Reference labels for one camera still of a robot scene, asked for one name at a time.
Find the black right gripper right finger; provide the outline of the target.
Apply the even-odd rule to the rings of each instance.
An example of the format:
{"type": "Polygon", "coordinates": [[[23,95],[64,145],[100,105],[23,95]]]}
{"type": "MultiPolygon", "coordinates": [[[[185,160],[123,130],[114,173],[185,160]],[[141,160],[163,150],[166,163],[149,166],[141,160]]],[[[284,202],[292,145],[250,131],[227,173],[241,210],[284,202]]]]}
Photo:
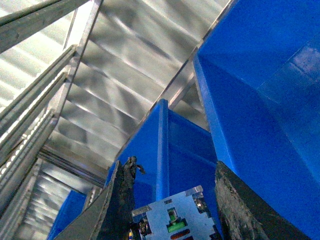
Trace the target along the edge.
{"type": "Polygon", "coordinates": [[[215,170],[215,196],[225,240],[308,240],[222,161],[215,170]]]}

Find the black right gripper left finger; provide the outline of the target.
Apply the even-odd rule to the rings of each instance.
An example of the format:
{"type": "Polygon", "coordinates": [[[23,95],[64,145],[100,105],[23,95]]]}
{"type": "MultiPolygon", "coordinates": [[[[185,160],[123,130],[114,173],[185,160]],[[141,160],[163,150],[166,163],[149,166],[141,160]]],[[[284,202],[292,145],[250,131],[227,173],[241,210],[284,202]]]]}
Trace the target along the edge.
{"type": "Polygon", "coordinates": [[[56,240],[127,240],[135,208],[136,173],[145,173],[137,157],[115,162],[110,181],[99,196],[73,220],[56,240]]]}

